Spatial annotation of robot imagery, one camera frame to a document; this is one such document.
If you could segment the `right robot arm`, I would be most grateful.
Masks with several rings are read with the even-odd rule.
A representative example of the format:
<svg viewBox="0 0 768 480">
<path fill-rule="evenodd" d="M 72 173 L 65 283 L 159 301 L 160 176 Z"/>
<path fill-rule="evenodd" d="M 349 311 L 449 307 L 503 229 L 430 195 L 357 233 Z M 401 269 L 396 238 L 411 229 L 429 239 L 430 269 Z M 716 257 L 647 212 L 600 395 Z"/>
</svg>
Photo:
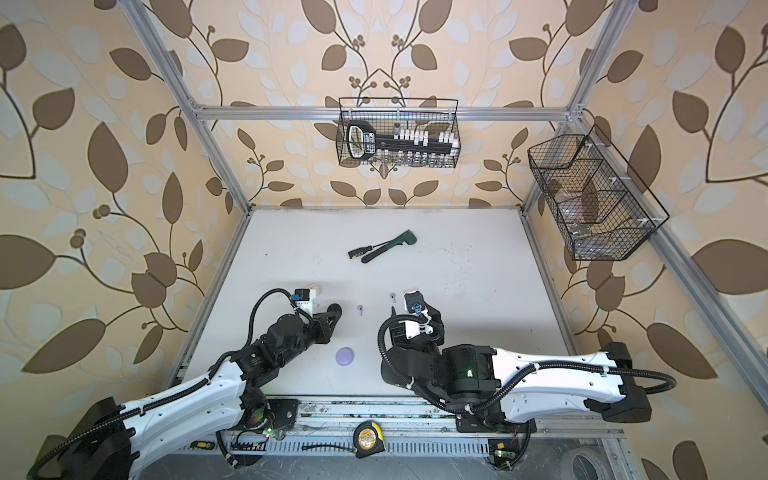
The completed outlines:
<svg viewBox="0 0 768 480">
<path fill-rule="evenodd" d="M 677 385 L 669 374 L 634 368 L 621 342 L 592 354 L 547 357 L 492 346 L 444 347 L 444 340 L 438 311 L 425 303 L 392 313 L 376 334 L 382 379 L 491 431 L 572 412 L 644 423 L 652 415 L 650 396 Z"/>
</svg>

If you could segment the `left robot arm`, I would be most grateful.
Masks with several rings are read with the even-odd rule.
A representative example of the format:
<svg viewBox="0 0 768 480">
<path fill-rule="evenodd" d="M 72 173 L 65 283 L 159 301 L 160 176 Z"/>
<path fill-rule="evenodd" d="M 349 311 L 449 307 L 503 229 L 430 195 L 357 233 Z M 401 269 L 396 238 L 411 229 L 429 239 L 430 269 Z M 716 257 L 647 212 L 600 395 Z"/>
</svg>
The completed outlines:
<svg viewBox="0 0 768 480">
<path fill-rule="evenodd" d="M 111 397 L 95 403 L 65 440 L 38 456 L 27 478 L 42 478 L 53 464 L 61 479 L 133 479 L 195 440 L 268 412 L 263 386 L 309 347 L 329 343 L 342 316 L 336 303 L 314 312 L 309 289 L 278 292 L 292 310 L 264 334 L 249 334 L 243 347 L 170 389 L 124 404 Z"/>
</svg>

